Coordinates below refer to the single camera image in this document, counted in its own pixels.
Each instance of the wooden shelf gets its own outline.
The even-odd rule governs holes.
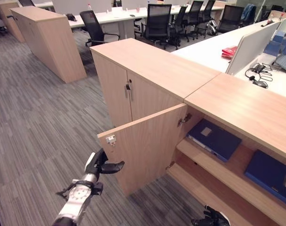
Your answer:
[[[265,215],[286,226],[286,205],[244,175],[253,150],[240,145],[230,160],[223,163],[187,138],[176,148]]]
[[[232,226],[277,226],[257,208],[182,153],[178,155],[177,163],[168,170],[168,174],[200,203],[223,212]]]

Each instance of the robotic hand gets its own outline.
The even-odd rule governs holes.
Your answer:
[[[85,175],[81,180],[74,179],[69,187],[56,193],[63,197],[67,203],[57,215],[53,226],[78,226],[81,222],[86,207],[90,204],[93,195],[101,195],[103,184],[98,182],[99,175],[119,172],[124,162],[117,164],[105,163],[108,160],[105,152],[101,149],[92,153],[85,166]]]
[[[209,206],[205,206],[204,211],[205,219],[191,220],[194,226],[231,226],[229,219],[221,212],[212,209]]]

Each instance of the cabinet door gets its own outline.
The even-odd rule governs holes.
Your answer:
[[[125,195],[165,174],[178,142],[180,119],[187,105],[179,104],[98,135],[111,162],[124,161],[116,175]],[[106,138],[114,135],[115,146]]]
[[[113,125],[117,127],[131,122],[126,70],[95,52],[93,58]]]
[[[177,99],[160,87],[151,84],[143,77],[127,71],[130,86],[130,105],[133,120],[162,111],[181,104],[183,100]]]

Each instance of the door hinge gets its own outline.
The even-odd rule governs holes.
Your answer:
[[[179,127],[180,125],[182,125],[185,122],[188,122],[191,119],[192,115],[189,113],[186,115],[186,117],[184,119],[180,119],[177,126]]]

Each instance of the blue folder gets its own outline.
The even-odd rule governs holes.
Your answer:
[[[187,137],[224,162],[230,159],[241,143],[240,138],[205,119],[194,126]]]
[[[270,41],[263,51],[266,54],[277,57],[281,49],[281,42]]]
[[[286,203],[286,165],[257,150],[245,175]]]

